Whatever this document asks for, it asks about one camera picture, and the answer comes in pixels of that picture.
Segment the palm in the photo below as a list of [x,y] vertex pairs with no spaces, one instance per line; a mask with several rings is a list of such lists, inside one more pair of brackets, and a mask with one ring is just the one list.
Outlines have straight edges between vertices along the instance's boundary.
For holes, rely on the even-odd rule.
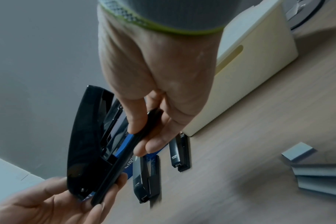
[[105,196],[103,204],[94,208],[90,200],[79,201],[66,190],[65,179],[47,180],[40,185],[16,194],[0,204],[0,223],[3,224],[98,224],[109,213],[116,194],[127,180],[118,178]]

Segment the wooden surface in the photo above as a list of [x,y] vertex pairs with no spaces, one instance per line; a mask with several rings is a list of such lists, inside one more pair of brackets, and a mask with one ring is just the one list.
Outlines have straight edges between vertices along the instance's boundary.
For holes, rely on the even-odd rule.
[[336,0],[296,30],[300,57],[190,139],[192,168],[161,153],[161,200],[139,204],[132,180],[105,221],[177,224],[336,223],[336,197],[299,190],[280,154],[336,163]]

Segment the cream-colored box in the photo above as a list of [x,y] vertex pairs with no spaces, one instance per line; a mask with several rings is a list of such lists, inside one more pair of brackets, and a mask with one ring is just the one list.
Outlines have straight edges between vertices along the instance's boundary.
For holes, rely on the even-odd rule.
[[264,0],[224,29],[216,75],[203,110],[183,129],[192,136],[298,56],[282,0]]

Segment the small black stapler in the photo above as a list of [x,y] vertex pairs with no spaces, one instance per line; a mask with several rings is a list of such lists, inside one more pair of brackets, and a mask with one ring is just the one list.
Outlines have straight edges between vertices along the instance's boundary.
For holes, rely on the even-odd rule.
[[137,134],[127,132],[125,118],[117,131],[112,129],[123,108],[114,94],[88,86],[72,128],[67,160],[67,187],[80,200],[94,194],[91,204],[100,204],[133,156],[134,147],[160,120],[162,111],[148,112],[145,127]]
[[173,167],[177,167],[179,172],[190,169],[190,154],[188,137],[178,134],[169,142],[169,153]]
[[134,193],[143,204],[161,193],[160,160],[155,155],[151,159],[151,175],[148,173],[146,156],[136,157],[133,162]]

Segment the wood grain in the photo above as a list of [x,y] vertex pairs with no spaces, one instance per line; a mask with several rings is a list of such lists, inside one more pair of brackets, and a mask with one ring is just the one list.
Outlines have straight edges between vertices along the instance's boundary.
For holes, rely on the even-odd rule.
[[299,190],[280,154],[336,163],[336,0],[295,32],[300,57],[190,139],[192,168],[160,153],[162,195],[139,204],[132,180],[105,223],[335,223],[336,197]]

